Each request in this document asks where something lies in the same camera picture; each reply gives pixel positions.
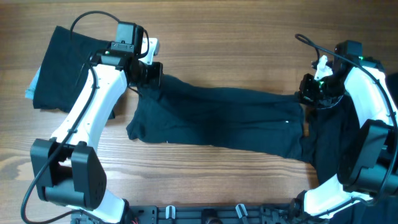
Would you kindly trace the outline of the dark green t-shirt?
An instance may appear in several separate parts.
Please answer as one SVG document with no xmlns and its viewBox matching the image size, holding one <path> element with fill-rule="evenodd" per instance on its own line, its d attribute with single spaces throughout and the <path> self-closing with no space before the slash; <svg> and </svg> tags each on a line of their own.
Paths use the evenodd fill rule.
<svg viewBox="0 0 398 224">
<path fill-rule="evenodd" d="M 211 145 L 303 159 L 303 109 L 292 95 L 203 88 L 165 75 L 140 86 L 126 131 L 146 143 Z"/>
</svg>

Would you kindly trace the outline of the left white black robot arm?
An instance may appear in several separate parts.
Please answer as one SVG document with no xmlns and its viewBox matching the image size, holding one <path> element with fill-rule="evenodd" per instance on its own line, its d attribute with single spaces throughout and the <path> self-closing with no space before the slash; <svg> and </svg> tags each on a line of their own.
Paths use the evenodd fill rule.
<svg viewBox="0 0 398 224">
<path fill-rule="evenodd" d="M 106 188 L 96 151 L 120 96 L 131 86 L 160 87 L 162 64 L 153 60 L 158 49 L 143 27 L 120 22 L 111 45 L 86 60 L 88 77 L 67 118 L 50 139 L 36 139 L 30 149 L 29 190 L 39 199 L 94 222 L 134 223 L 128 202 Z"/>
</svg>

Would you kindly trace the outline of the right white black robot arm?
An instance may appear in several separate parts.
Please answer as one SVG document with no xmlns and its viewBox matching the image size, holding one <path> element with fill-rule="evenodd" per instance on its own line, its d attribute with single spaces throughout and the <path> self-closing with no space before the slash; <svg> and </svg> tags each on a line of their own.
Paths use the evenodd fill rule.
<svg viewBox="0 0 398 224">
<path fill-rule="evenodd" d="M 397 222 L 397 106 L 384 67 L 359 42 L 315 46 L 297 92 L 310 109 L 320 184 L 292 200 L 291 223 Z"/>
</svg>

